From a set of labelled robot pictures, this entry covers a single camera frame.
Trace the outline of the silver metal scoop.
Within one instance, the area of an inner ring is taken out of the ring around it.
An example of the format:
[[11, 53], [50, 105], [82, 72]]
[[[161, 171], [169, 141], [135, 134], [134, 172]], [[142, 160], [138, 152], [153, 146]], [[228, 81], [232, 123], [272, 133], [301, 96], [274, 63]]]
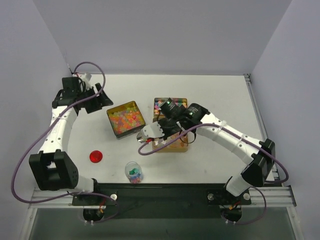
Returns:
[[149, 136], [145, 135], [143, 132], [139, 132], [136, 136], [136, 140], [141, 144], [146, 143], [148, 139]]

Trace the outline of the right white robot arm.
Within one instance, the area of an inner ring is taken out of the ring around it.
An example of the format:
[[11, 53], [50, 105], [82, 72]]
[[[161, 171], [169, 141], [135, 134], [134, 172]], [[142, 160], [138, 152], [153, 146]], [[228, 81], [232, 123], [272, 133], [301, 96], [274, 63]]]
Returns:
[[259, 140], [241, 133], [197, 103], [178, 106], [168, 98], [158, 108], [163, 115], [158, 122], [164, 140], [190, 130], [196, 136], [216, 142], [244, 162], [245, 168], [232, 176], [221, 192], [225, 203], [233, 204], [248, 188], [263, 187], [267, 183], [274, 166], [275, 143], [272, 140]]

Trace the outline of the clear glass jar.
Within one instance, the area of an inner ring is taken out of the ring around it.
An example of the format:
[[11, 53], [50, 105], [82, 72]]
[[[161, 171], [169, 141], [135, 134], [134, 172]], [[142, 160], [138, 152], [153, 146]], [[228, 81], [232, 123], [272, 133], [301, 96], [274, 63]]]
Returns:
[[141, 166], [134, 162], [128, 162], [124, 169], [125, 175], [129, 182], [132, 184], [138, 184], [143, 180], [143, 172]]

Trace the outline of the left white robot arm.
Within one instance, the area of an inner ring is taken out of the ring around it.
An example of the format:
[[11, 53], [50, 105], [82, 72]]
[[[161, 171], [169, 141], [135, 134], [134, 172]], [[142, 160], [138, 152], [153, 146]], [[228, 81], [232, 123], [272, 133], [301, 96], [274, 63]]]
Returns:
[[90, 114], [113, 105], [100, 83], [91, 86], [91, 74], [75, 73], [62, 78], [62, 89], [52, 101], [52, 129], [45, 135], [37, 154], [29, 157], [29, 165], [42, 191], [75, 190], [85, 192], [83, 199], [91, 206], [100, 203], [102, 193], [95, 189], [97, 181], [79, 174], [67, 154], [72, 127], [81, 109]]

